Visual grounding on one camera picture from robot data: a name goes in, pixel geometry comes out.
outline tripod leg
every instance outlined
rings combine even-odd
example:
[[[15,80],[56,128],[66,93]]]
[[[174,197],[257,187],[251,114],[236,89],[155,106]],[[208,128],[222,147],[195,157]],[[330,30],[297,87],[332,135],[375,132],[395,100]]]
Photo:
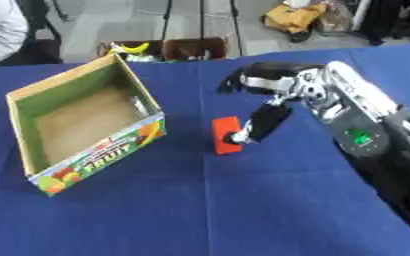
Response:
[[[161,35],[161,41],[164,42],[166,39],[166,31],[168,30],[169,20],[171,18],[171,11],[172,11],[172,2],[173,0],[168,0],[168,5],[166,7],[166,12],[163,15],[163,19],[165,20],[165,24],[163,25],[163,32]]]
[[[236,39],[238,40],[238,48],[239,48],[239,56],[244,56],[244,52],[242,51],[242,41],[241,41],[241,33],[239,31],[239,10],[236,8],[235,0],[230,0],[230,8],[231,8],[231,15],[233,16],[233,23],[235,25],[236,31]]]
[[[200,59],[205,59],[205,0],[200,0]]]

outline floor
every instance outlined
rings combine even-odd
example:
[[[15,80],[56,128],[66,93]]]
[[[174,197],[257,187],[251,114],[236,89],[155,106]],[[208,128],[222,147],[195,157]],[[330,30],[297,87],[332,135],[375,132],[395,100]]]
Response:
[[[107,40],[159,39],[163,27],[162,13],[167,0],[58,0],[69,14],[62,22],[54,8],[50,20],[63,35],[62,56],[66,62],[85,62],[96,56],[96,46]],[[174,0],[167,38],[199,37],[199,0]],[[310,40],[292,44],[281,33],[265,28],[259,17],[275,7],[280,0],[237,0],[240,28],[246,55],[266,52],[310,49],[365,47],[368,43],[354,36],[324,37],[314,33]],[[228,57],[237,57],[236,37],[229,13],[229,0],[205,0],[206,36],[227,36]],[[407,39],[388,40],[385,45],[407,44]]]

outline chair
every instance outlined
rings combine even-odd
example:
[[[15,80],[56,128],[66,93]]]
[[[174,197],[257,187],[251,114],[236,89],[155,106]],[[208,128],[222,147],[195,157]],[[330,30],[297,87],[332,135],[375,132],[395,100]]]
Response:
[[[0,62],[0,66],[60,64],[62,37],[47,18],[49,6],[45,0],[16,0],[29,24],[28,36],[22,48]],[[39,30],[48,29],[54,39],[37,39]]]

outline yellow object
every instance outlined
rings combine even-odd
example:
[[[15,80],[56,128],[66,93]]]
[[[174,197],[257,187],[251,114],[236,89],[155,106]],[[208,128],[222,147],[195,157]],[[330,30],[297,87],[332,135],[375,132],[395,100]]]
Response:
[[[116,44],[112,44],[112,48],[110,48],[109,52],[107,54],[113,54],[113,53],[132,53],[132,54],[142,54],[143,52],[145,52],[147,50],[147,48],[149,48],[149,43],[144,43],[140,46],[131,48],[131,47],[127,47],[124,45],[116,45]]]
[[[326,12],[327,4],[316,4],[305,8],[293,9],[281,4],[266,13],[265,25],[291,33],[305,30]]]

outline fruit illustration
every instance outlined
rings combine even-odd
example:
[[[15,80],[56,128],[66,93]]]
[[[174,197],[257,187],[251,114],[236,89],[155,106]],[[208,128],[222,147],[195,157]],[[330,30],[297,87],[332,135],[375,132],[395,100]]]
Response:
[[[79,181],[79,174],[77,172],[70,172],[63,176],[63,182],[78,182]]]
[[[145,137],[145,138],[141,142],[140,145],[144,146],[147,143],[149,143],[150,141],[152,141],[155,138],[155,136],[157,135],[157,132],[159,130],[160,130],[160,122],[159,121],[155,121],[153,123],[146,124],[146,125],[142,126],[138,130],[138,135],[139,135],[139,138],[140,137]]]
[[[37,186],[45,192],[58,193],[65,188],[65,183],[49,176],[42,176],[37,180]]]
[[[143,141],[147,138],[147,136],[139,136],[136,140],[135,140],[135,144],[137,144],[137,146],[141,145],[141,143],[143,143]]]
[[[68,173],[70,173],[72,171],[73,171],[73,168],[66,167],[66,168],[63,168],[62,170],[60,170],[58,172],[53,173],[53,175],[51,175],[51,177],[53,177],[55,179],[58,179],[58,180],[62,180],[65,175],[67,175]]]

